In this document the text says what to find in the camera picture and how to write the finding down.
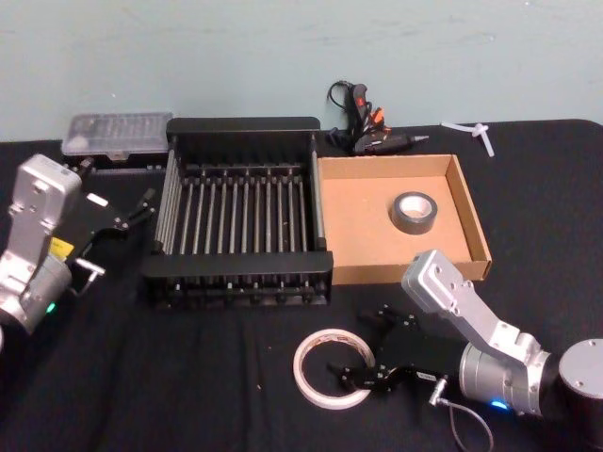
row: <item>power cord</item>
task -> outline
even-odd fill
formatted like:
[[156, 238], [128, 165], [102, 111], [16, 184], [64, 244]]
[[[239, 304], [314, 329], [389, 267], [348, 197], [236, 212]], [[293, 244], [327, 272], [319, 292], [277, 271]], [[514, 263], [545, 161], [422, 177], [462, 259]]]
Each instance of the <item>power cord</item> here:
[[456, 429], [456, 424], [454, 422], [454, 410], [459, 410], [462, 412], [466, 412], [467, 414], [470, 414], [471, 416], [473, 416], [474, 419], [476, 419], [481, 426], [483, 427], [483, 429], [486, 432], [486, 435], [488, 435], [488, 450], [487, 452], [492, 452], [494, 450], [494, 435], [492, 434], [492, 430], [490, 429], [490, 427], [488, 427], [488, 424], [486, 423], [486, 421], [483, 420], [483, 418], [477, 414], [476, 412], [474, 412], [473, 410], [471, 410], [470, 408], [467, 408], [465, 405], [460, 405], [458, 403], [453, 403], [450, 402], [449, 400], [442, 398], [440, 395], [444, 393], [444, 389], [446, 388], [448, 381], [447, 381], [447, 377], [444, 376], [443, 378], [441, 378], [440, 380], [437, 381], [437, 383], [435, 384], [435, 388], [433, 388], [433, 393], [430, 397], [430, 405], [437, 407], [440, 405], [443, 405], [445, 407], [448, 407], [448, 412], [450, 415], [450, 429], [452, 430], [452, 436], [454, 436], [454, 441], [456, 442], [456, 444], [459, 446], [459, 448], [463, 451], [463, 452], [471, 452], [471, 450], [466, 447], [463, 442], [461, 441], [461, 438], [459, 437], [459, 433]]
[[486, 421], [484, 421], [483, 418], [479, 414], [477, 414], [470, 408], [467, 408], [465, 405], [459, 405], [458, 403], [450, 402], [449, 400], [446, 400], [445, 398], [438, 399], [438, 404], [448, 407], [448, 412], [450, 414], [450, 429], [452, 430], [452, 436], [454, 436], [454, 441], [456, 442], [456, 444], [460, 447], [460, 449], [463, 452], [471, 452], [471, 451], [468, 447], [466, 447], [463, 444], [463, 442], [461, 441], [461, 438], [459, 437], [459, 433], [457, 432], [457, 429], [456, 429], [456, 424], [454, 423], [454, 410], [460, 410], [462, 412], [466, 412], [467, 414], [472, 415], [481, 424], [481, 426], [483, 427], [483, 429], [486, 432], [486, 435], [488, 435], [488, 443], [489, 443], [488, 452], [492, 452], [494, 450], [494, 435], [492, 434], [492, 430], [488, 427], [488, 424], [486, 424]]

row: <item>wall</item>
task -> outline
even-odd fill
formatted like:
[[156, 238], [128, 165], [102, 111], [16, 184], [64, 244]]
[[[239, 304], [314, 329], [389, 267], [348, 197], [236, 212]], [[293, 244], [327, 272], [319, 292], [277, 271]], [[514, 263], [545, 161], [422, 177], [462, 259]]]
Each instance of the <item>wall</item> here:
[[0, 1], [0, 140], [80, 112], [311, 115], [368, 85], [390, 125], [603, 122], [600, 0]]

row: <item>cardboard box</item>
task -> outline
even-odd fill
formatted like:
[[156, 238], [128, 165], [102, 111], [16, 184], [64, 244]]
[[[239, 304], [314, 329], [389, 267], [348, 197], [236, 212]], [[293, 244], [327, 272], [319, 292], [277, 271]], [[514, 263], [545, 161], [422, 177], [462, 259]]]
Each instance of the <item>cardboard box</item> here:
[[[318, 168], [333, 284], [399, 283], [416, 254], [431, 249], [469, 280], [487, 275], [492, 257], [456, 155], [320, 158]], [[394, 199], [407, 191], [437, 203], [425, 234], [405, 234], [391, 222]]]

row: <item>white plastic connector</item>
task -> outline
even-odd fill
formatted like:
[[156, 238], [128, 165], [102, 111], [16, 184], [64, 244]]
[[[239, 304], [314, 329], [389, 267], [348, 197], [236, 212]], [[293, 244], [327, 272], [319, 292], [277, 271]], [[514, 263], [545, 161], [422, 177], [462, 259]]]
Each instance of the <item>white plastic connector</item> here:
[[490, 138], [486, 134], [488, 130], [487, 125], [483, 125], [481, 122], [478, 122], [473, 127], [467, 127], [465, 125], [453, 124], [451, 122], [440, 122], [440, 124], [448, 129], [460, 130], [461, 132], [470, 132], [473, 138], [481, 137], [483, 140], [483, 145], [486, 147], [486, 151], [488, 155], [494, 157], [494, 149], [492, 149], [492, 143], [490, 143]]

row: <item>tape roll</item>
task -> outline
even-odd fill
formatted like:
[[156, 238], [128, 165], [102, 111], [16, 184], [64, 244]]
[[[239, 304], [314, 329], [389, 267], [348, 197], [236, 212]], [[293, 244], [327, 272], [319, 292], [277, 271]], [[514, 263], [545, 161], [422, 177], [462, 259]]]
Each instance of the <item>tape roll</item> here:
[[394, 225], [404, 233], [419, 235], [428, 232], [437, 215], [437, 204], [425, 193], [409, 191], [398, 195], [390, 209]]
[[373, 367], [375, 365], [375, 357], [370, 347], [356, 334], [338, 329], [321, 330], [306, 337], [296, 350], [293, 358], [293, 376], [295, 377], [295, 382], [303, 396], [321, 408], [327, 410], [345, 410], [346, 408], [356, 406], [367, 398], [370, 393], [369, 389], [359, 389], [351, 394], [335, 397], [319, 393], [305, 379], [305, 375], [303, 374], [303, 360], [305, 356], [312, 348], [326, 342], [347, 344], [362, 355], [367, 366]]

